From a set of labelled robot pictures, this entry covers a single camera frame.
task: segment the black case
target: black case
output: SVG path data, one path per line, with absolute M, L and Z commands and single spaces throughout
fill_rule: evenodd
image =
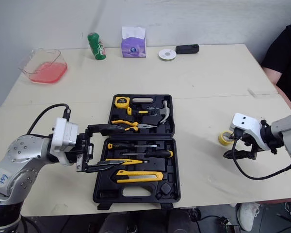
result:
M 167 106 L 170 108 L 169 118 L 164 124 L 159 124 L 163 116 L 129 116 L 126 109 L 116 108 L 114 101 L 116 97 L 130 97 L 130 107 L 134 110 L 146 109 L 147 107 L 163 108 L 163 101 L 167 100 Z M 153 101 L 134 103 L 134 98 L 152 98 Z M 115 95 L 113 97 L 110 116 L 108 123 L 113 120 L 126 120 L 138 122 L 140 124 L 158 125 L 157 128 L 140 129 L 137 132 L 127 131 L 121 134 L 114 134 L 107 138 L 103 145 L 101 161 L 107 158 L 129 158 L 136 160 L 147 160 L 148 163 L 135 164 L 129 166 L 116 166 L 110 170 L 100 171 L 97 174 L 93 200 L 100 203 L 97 207 L 99 210 L 109 210 L 113 203 L 125 202 L 156 202 L 161 204 L 161 208 L 173 208 L 173 202 L 180 200 L 180 183 L 178 172 L 178 160 L 176 142 L 172 138 L 175 133 L 175 124 L 173 120 L 173 104 L 170 95 Z M 128 142 L 135 145 L 157 144 L 156 148 L 152 147 L 135 147 L 133 149 L 109 150 L 108 143 Z M 173 157 L 168 159 L 149 157 L 143 155 L 124 156 L 122 153 L 143 153 L 154 150 L 172 150 Z M 127 171 L 161 171 L 163 180 L 156 182 L 137 182 L 137 183 L 116 183 L 114 175 L 118 170 Z M 125 187 L 140 186 L 151 192 L 150 196 L 124 196 Z

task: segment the tissue box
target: tissue box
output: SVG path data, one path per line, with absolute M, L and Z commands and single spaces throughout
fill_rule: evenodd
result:
M 122 27 L 123 57 L 146 57 L 146 29 Z

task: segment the toolbox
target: toolbox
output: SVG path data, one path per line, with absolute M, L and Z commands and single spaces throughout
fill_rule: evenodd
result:
M 180 200 L 173 104 L 170 95 L 115 95 L 109 124 L 126 128 L 109 136 L 101 161 L 124 163 L 97 174 L 93 200 L 99 210 L 113 203 L 156 202 L 163 209 Z M 149 196 L 125 196 L 127 187 L 141 187 Z

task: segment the label sticker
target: label sticker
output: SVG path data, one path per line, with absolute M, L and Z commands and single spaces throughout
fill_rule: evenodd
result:
M 9 183 L 11 173 L 3 168 L 0 168 L 0 188 L 5 187 Z

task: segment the white table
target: white table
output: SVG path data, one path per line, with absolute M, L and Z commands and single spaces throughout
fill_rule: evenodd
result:
M 114 94 L 166 93 L 173 96 L 181 183 L 181 200 L 174 203 L 175 207 L 291 198 L 291 170 L 265 181 L 250 180 L 232 160 L 223 158 L 231 146 L 224 147 L 217 140 L 218 134 L 228 129 L 235 112 L 265 118 L 269 123 L 291 114 L 246 47 L 201 46 L 199 54 L 178 56 L 171 62 L 157 58 L 160 49 L 148 48 L 146 59 L 121 58 L 120 49 L 107 49 L 105 61 L 93 60 L 89 50 L 64 50 L 69 70 L 57 84 L 33 84 L 21 75 L 0 108 L 0 159 L 9 144 L 51 104 L 68 103 L 72 109 L 70 121 L 78 123 L 82 132 L 88 124 L 107 123 Z M 107 83 L 114 85 L 106 88 Z M 61 109 L 50 111 L 34 132 L 48 134 L 61 114 Z M 94 135 L 93 163 L 100 159 L 104 140 Z M 253 176 L 270 174 L 290 162 L 284 148 L 278 155 L 264 151 L 255 161 L 239 161 Z M 94 173 L 76 173 L 75 166 L 44 166 L 22 214 L 99 213 L 98 204 L 92 201 L 95 179 Z M 110 212 L 159 207 L 115 203 Z

